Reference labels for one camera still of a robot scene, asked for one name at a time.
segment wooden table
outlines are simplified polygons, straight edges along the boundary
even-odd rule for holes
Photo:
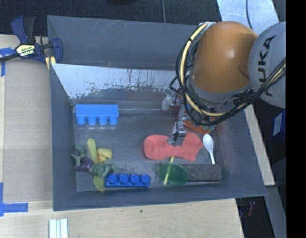
[[[14,48],[18,44],[15,36],[0,35],[0,48]],[[9,70],[10,72],[13,70],[27,72],[33,67],[39,71],[38,77],[31,74],[22,78],[23,75],[20,74],[17,77],[18,80],[13,82],[15,91],[18,91],[18,87],[22,91],[26,86],[27,98],[19,100],[25,104],[26,108],[10,103],[13,96],[7,96],[5,92]],[[6,76],[0,76],[0,182],[5,184],[3,200],[8,203],[9,201],[22,202],[23,198],[33,199],[26,201],[29,202],[28,212],[8,213],[0,217],[0,237],[46,238],[49,220],[62,218],[68,219],[68,231],[71,238],[244,237],[235,199],[54,212],[51,198],[51,151],[46,150],[47,146],[51,149],[51,118],[47,116],[50,105],[49,94],[44,95],[45,104],[38,105],[35,101],[42,95],[41,87],[46,87],[45,84],[49,80],[48,77],[43,77],[48,76],[45,71],[47,67],[39,62],[15,59],[6,63]],[[31,80],[43,80],[44,83]],[[249,106],[245,113],[264,184],[275,185],[253,107]],[[27,114],[32,114],[33,119],[30,118],[27,123],[24,123],[23,116]],[[9,125],[11,122],[15,123],[15,128]],[[4,130],[5,127],[10,128],[11,131],[7,133]],[[22,147],[18,154],[11,156],[9,154],[11,148],[18,150],[19,146]],[[41,150],[47,151],[47,154],[44,156],[44,165],[37,165],[42,159]],[[31,158],[36,163],[29,161],[25,167],[20,165],[24,160],[29,159],[29,153],[32,154]]]

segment blue toy block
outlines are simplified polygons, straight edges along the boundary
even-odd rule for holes
[[[87,124],[95,126],[99,125],[115,126],[118,124],[119,109],[118,105],[93,105],[93,104],[77,104],[76,105],[76,123],[78,126]]]
[[[0,55],[2,55],[2,57],[5,57],[6,55],[13,55],[16,54],[16,51],[12,48],[3,48],[0,49]],[[1,64],[1,77],[3,77],[5,75],[5,62],[3,61]]]
[[[4,215],[4,213],[11,212],[28,212],[29,203],[11,203],[5,204],[2,202],[3,195],[3,183],[0,183],[0,217]]]
[[[105,186],[108,187],[149,187],[151,178],[149,175],[126,175],[110,174],[105,179]]]

